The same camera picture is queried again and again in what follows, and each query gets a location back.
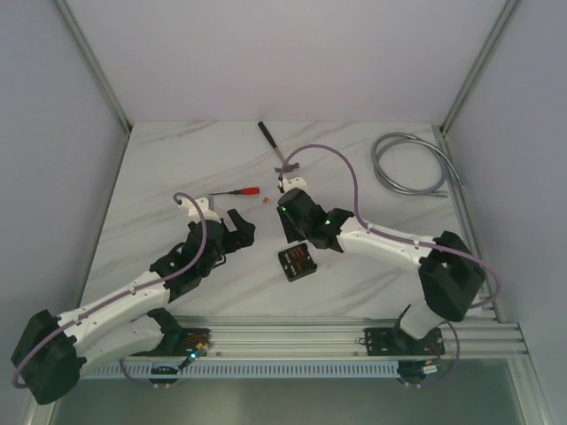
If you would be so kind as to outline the black fuse box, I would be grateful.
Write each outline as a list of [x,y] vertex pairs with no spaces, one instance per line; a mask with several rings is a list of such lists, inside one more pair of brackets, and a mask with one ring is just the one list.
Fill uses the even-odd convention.
[[295,282],[317,271],[317,265],[306,243],[299,243],[282,250],[277,257],[288,282]]

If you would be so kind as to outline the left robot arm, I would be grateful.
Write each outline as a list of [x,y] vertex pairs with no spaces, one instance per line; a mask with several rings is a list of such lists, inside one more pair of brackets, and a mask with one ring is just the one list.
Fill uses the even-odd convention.
[[16,380],[36,403],[65,396],[107,362],[137,354],[170,356],[182,348],[183,328],[168,306],[199,286],[227,255],[252,246],[256,227],[237,210],[235,229],[213,212],[189,225],[185,241],[157,259],[133,282],[73,311],[36,313],[11,356]]

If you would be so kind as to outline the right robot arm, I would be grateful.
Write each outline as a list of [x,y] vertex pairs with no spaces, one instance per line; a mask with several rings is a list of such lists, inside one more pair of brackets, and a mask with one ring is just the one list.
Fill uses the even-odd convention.
[[417,273],[423,294],[404,309],[392,332],[400,352],[414,352],[439,324],[462,321],[485,281],[485,271],[455,233],[417,237],[363,226],[354,212],[326,212],[298,188],[282,194],[277,211],[290,242],[307,240],[319,250],[359,254]]

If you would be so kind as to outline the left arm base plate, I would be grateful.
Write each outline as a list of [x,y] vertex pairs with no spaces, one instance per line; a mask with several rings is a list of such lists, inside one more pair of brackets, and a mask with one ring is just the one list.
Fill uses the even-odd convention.
[[175,333],[165,335],[158,346],[142,352],[150,357],[180,357],[193,352],[198,344],[207,344],[210,340],[209,328],[182,328]]

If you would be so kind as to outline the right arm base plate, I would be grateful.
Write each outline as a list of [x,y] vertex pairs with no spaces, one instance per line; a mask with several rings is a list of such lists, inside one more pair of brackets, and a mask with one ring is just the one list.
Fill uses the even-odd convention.
[[360,343],[369,356],[441,356],[446,353],[439,328],[418,340],[394,328],[365,328],[363,333]]

